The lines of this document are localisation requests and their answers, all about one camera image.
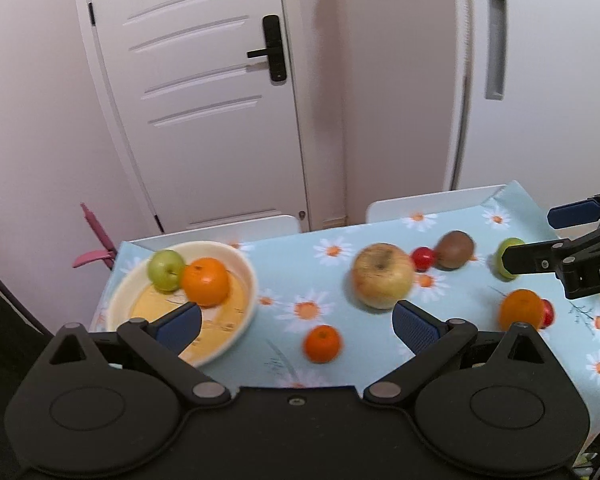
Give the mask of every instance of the tangerine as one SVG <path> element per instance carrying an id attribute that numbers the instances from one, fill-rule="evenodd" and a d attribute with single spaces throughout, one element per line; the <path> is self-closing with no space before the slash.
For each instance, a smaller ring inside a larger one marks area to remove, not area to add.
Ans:
<path id="1" fill-rule="evenodd" d="M 307 334 L 302 349 L 312 363 L 328 363 L 340 353 L 342 338 L 333 326 L 320 325 Z"/>
<path id="2" fill-rule="evenodd" d="M 511 323 L 522 321 L 529 323 L 536 330 L 544 321 L 544 304 L 536 293 L 526 288 L 519 288 L 508 294 L 500 304 L 498 323 L 500 329 L 506 332 Z"/>
<path id="3" fill-rule="evenodd" d="M 180 287 L 189 301 L 202 307 L 216 306 L 229 296 L 229 272 L 215 258 L 200 258 L 184 268 Z"/>

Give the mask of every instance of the green fruit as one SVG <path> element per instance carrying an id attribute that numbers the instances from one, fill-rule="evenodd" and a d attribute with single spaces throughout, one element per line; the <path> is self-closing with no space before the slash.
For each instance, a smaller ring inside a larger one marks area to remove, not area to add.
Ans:
<path id="1" fill-rule="evenodd" d="M 152 256 L 146 271 L 149 280 L 160 292 L 173 292 L 180 288 L 180 277 L 187 266 L 176 251 L 163 249 Z"/>
<path id="2" fill-rule="evenodd" d="M 502 263 L 502 255 L 508 247 L 514 245 L 524 245 L 524 242 L 520 238 L 507 238 L 506 240 L 501 241 L 500 245 L 498 246 L 498 250 L 495 254 L 496 268 L 498 269 L 498 272 L 508 280 L 513 280 L 514 278 L 517 278 L 518 275 L 511 274 L 507 269 L 504 268 L 504 264 Z"/>

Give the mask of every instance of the door hinge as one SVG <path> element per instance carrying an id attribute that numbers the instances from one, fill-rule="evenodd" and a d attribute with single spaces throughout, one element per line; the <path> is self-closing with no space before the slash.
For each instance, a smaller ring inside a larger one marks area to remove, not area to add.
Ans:
<path id="1" fill-rule="evenodd" d="M 93 4 L 91 2 L 89 2 L 87 4 L 87 7 L 89 7 L 89 19 L 91 20 L 91 27 L 95 27 L 96 26 L 96 15 L 93 13 Z"/>
<path id="2" fill-rule="evenodd" d="M 160 222 L 160 219 L 158 218 L 158 215 L 154 215 L 154 220 L 155 220 L 155 223 L 158 224 L 158 229 L 160 229 L 160 232 L 162 234 L 164 234 L 164 228 L 162 227 L 162 222 Z"/>

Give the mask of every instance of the table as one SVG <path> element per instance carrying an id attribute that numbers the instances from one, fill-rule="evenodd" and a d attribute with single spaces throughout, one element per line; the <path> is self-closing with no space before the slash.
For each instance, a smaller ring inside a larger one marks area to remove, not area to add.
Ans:
<path id="1" fill-rule="evenodd" d="M 233 392 L 240 386 L 316 387 L 353 384 L 362 390 L 413 357 L 395 336 L 390 311 L 360 304 L 349 286 L 355 254 L 375 242 L 407 252 L 435 247 L 448 231 L 461 230 L 476 243 L 461 269 L 420 274 L 408 300 L 439 319 L 462 317 L 481 330 L 497 330 L 504 294 L 529 288 L 552 302 L 554 324 L 541 335 L 576 384 L 589 409 L 590 436 L 600 431 L 600 296 L 569 301 L 552 274 L 504 282 L 490 270 L 491 256 L 507 237 L 527 243 L 555 238 L 546 215 L 518 185 L 511 184 L 480 205 L 439 214 L 270 238 L 242 244 L 260 282 L 258 311 L 243 337 L 201 370 Z M 125 243 L 99 306 L 103 330 L 107 301 L 116 286 L 151 251 Z M 332 362 L 315 365 L 301 351 L 307 331 L 329 324 L 344 348 Z"/>

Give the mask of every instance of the white chair backrest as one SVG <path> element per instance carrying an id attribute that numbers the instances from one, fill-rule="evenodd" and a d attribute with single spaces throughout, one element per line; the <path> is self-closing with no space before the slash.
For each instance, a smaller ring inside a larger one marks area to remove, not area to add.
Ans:
<path id="1" fill-rule="evenodd" d="M 366 210 L 366 223 L 397 220 L 413 214 L 431 214 L 471 207 L 487 200 L 504 186 L 474 187 L 427 195 L 405 196 L 373 202 Z"/>
<path id="2" fill-rule="evenodd" d="M 256 242 L 266 238 L 294 235 L 299 232 L 300 224 L 295 217 L 277 215 L 142 238 L 140 240 L 133 240 L 133 243 L 151 251 L 159 251 L 175 244 L 197 240 L 236 245 L 245 242 Z"/>

